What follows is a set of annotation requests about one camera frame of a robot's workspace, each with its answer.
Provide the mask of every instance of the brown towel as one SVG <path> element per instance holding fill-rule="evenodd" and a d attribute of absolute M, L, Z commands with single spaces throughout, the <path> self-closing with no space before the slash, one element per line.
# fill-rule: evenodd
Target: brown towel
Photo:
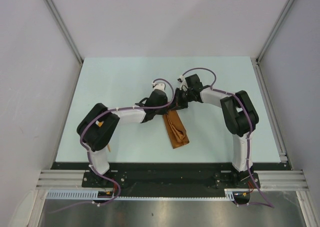
<path fill-rule="evenodd" d="M 163 120 L 174 149 L 189 144 L 187 131 L 176 110 L 171 110 L 168 114 L 164 114 Z"/>

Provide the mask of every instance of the white table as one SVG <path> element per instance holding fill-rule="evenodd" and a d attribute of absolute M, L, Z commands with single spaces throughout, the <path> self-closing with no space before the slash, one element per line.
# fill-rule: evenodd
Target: white table
<path fill-rule="evenodd" d="M 149 97 L 151 82 L 164 78 L 178 87 L 177 78 L 186 70 L 205 67 L 217 74 L 215 88 L 229 92 L 245 90 L 259 115 L 253 133 L 252 160 L 279 163 L 280 157 L 249 57 L 119 57 L 86 58 L 77 83 L 56 162 L 88 162 L 79 143 L 78 124 L 96 103 L 108 108 L 128 107 Z M 203 85 L 213 76 L 198 74 Z M 171 91 L 167 86 L 168 99 Z M 118 125 L 110 141 L 109 162 L 120 163 L 221 163 L 233 159 L 233 138 L 222 110 L 210 104 L 192 102 L 178 114 L 190 143 L 173 149 L 162 116 L 146 123 Z"/>

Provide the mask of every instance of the metallic floor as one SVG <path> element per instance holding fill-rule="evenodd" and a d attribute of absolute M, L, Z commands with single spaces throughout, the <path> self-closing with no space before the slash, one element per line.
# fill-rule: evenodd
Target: metallic floor
<path fill-rule="evenodd" d="M 96 207 L 82 204 L 48 213 L 77 200 L 45 201 L 40 227 L 305 227 L 296 192 L 267 192 L 275 209 L 236 207 L 226 201 L 119 200 Z M 254 192 L 251 201 L 261 201 Z"/>

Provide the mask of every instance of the white wall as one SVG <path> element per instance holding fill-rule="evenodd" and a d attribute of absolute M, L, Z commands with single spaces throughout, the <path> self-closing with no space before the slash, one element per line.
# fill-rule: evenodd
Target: white wall
<path fill-rule="evenodd" d="M 85 57 L 256 57 L 286 0 L 54 2 Z"/>
<path fill-rule="evenodd" d="M 60 137 L 80 67 L 43 0 L 0 0 L 0 226 Z"/>
<path fill-rule="evenodd" d="M 297 0 L 261 65 L 289 158 L 320 210 L 319 0 Z"/>

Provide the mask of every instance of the folded cloth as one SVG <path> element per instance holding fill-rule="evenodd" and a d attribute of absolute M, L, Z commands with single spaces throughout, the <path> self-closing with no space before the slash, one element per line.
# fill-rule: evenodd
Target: folded cloth
<path fill-rule="evenodd" d="M 176 110 L 171 110 L 167 114 L 164 114 L 163 120 L 174 149 L 189 144 L 187 131 Z"/>

